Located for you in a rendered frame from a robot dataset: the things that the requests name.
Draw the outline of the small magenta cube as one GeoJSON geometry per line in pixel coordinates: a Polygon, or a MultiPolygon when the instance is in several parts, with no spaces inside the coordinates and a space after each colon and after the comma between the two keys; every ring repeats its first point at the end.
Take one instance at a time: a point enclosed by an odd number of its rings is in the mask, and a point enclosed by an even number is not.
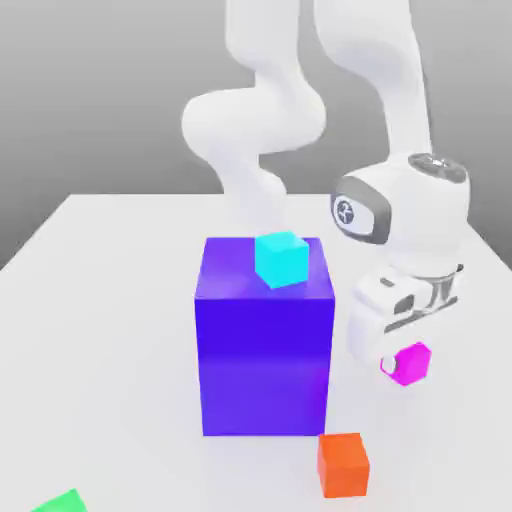
{"type": "Polygon", "coordinates": [[[397,362],[394,373],[384,373],[394,382],[405,387],[426,377],[432,352],[423,343],[417,342],[396,353],[397,362]]]}

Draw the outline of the small green cube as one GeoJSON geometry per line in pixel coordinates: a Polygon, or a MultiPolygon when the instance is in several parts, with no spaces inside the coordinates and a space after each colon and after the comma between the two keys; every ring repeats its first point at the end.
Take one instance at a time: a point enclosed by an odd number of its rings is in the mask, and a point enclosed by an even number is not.
{"type": "Polygon", "coordinates": [[[31,512],[88,512],[77,489],[71,489],[34,508],[31,512]]]}

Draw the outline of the small orange cube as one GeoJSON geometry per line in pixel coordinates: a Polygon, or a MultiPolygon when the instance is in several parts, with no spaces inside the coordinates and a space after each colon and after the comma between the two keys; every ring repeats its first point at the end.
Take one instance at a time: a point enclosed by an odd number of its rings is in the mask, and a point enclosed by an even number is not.
{"type": "Polygon", "coordinates": [[[370,462],[361,434],[321,434],[317,470],[325,498],[365,496],[370,462]]]}

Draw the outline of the large purple box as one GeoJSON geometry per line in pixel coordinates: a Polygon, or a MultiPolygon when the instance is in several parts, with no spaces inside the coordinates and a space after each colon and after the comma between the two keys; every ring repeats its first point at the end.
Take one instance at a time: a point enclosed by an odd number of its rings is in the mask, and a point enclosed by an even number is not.
{"type": "Polygon", "coordinates": [[[317,436],[326,423],[335,293],[322,243],[307,281],[271,289],[251,238],[206,240],[194,297],[206,436],[317,436]]]}

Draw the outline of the small cyan cube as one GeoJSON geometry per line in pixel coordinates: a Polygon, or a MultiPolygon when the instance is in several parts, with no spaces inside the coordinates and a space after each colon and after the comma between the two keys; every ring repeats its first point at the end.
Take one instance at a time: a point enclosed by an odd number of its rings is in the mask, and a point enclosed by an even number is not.
{"type": "Polygon", "coordinates": [[[293,232],[275,232],[255,238],[256,274],[271,289],[306,282],[309,244],[293,232]]]}

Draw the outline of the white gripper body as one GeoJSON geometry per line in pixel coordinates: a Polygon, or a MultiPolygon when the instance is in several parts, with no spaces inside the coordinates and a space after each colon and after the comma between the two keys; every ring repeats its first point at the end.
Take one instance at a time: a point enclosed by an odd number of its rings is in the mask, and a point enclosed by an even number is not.
{"type": "Polygon", "coordinates": [[[394,356],[415,343],[416,323],[457,304],[457,296],[427,310],[412,310],[391,316],[355,300],[347,323],[347,348],[360,362],[370,363],[394,356]]]}

